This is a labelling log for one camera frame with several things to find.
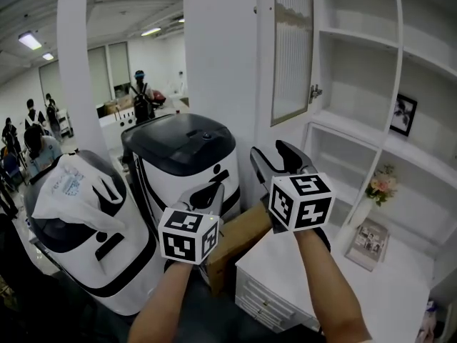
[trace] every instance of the door hinge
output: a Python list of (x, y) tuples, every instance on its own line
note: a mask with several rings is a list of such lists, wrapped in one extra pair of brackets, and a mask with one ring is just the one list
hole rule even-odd
[(309, 104), (313, 102), (315, 98), (322, 94), (322, 89), (319, 88), (319, 85), (316, 86), (311, 85), (311, 89), (309, 91)]

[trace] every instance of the blue shirt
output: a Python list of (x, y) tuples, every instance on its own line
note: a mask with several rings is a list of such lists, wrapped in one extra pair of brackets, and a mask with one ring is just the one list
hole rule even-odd
[(45, 168), (51, 165), (61, 155), (62, 149), (57, 140), (51, 136), (43, 136), (43, 147), (37, 158), (32, 160), (29, 151), (27, 151), (26, 161), (30, 176), (33, 178), (39, 172), (45, 170)]

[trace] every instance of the black circle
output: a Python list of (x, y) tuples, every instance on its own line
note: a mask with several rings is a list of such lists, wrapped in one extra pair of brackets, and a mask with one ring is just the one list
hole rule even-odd
[(99, 243), (104, 243), (108, 239), (108, 234), (106, 232), (97, 232), (95, 238)]

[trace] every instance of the white plastic bag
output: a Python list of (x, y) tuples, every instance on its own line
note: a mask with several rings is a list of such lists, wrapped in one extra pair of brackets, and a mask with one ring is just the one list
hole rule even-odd
[[(116, 197), (109, 196), (106, 188)], [(125, 225), (100, 210), (94, 189), (112, 204), (122, 202), (111, 177), (77, 155), (63, 155), (41, 187), (32, 217), (86, 224), (99, 231), (125, 229)]]

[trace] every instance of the ceiling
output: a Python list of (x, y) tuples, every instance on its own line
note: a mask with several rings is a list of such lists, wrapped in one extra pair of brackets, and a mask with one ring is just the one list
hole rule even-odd
[[(29, 67), (47, 64), (42, 58), (46, 52), (58, 56), (57, 1), (0, 1), (0, 85)], [(177, 22), (183, 16), (183, 0), (87, 0), (86, 14), (88, 48), (125, 41), (155, 27), (162, 30), (143, 39), (184, 30)], [(26, 31), (32, 31), (40, 49), (32, 51), (18, 41)]]

